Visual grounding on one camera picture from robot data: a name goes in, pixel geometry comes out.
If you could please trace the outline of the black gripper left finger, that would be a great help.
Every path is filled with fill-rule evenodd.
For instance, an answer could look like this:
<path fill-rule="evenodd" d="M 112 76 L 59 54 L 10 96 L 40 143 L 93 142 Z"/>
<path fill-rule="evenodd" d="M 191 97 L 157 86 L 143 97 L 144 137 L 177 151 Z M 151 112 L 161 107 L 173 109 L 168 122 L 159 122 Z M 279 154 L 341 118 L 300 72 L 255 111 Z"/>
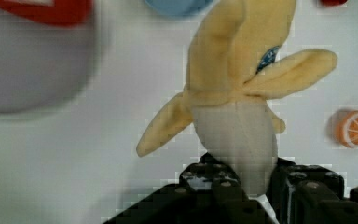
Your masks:
<path fill-rule="evenodd" d="M 231 167 L 206 153 L 166 185 L 103 224 L 274 224 Z"/>

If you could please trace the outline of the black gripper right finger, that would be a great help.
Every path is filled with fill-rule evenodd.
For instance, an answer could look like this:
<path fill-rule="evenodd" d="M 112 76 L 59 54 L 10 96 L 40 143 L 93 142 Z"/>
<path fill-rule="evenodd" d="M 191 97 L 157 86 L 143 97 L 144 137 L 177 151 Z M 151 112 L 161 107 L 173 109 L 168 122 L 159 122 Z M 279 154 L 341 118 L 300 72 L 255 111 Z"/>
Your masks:
<path fill-rule="evenodd" d="M 267 191 L 280 224 L 358 224 L 358 187 L 344 195 L 344 178 L 320 165 L 279 158 Z"/>

